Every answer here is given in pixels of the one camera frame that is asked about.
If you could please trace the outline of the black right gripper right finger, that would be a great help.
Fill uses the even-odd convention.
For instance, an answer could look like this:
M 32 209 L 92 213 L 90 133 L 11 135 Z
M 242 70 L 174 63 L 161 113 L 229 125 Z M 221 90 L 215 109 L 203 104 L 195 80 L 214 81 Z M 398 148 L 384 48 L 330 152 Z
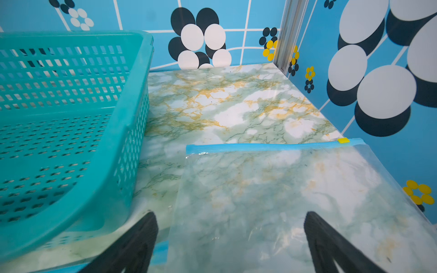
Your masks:
M 317 273 L 383 273 L 362 251 L 353 246 L 316 212 L 307 212 L 304 230 Z

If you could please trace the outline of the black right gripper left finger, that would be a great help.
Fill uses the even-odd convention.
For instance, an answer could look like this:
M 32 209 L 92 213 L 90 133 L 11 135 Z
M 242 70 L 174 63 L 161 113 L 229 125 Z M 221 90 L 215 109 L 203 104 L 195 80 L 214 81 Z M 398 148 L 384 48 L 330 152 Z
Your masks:
M 82 273 L 146 273 L 158 231 L 155 214 L 148 212 L 80 271 Z

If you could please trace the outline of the clear zip-top bag blue zipper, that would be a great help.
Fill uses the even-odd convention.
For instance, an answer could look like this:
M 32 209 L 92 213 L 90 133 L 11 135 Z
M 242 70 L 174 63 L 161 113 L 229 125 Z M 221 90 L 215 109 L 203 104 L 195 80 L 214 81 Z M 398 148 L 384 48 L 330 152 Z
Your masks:
M 188 145 L 167 273 L 312 273 L 315 212 L 387 273 L 434 273 L 437 231 L 361 139 Z

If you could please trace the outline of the teal plastic basket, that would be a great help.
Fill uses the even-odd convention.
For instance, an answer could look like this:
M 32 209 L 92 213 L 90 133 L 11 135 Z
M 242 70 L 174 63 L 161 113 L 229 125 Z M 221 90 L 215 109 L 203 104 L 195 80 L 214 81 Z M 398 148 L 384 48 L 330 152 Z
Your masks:
M 153 41 L 144 31 L 1 34 L 1 262 L 127 221 Z

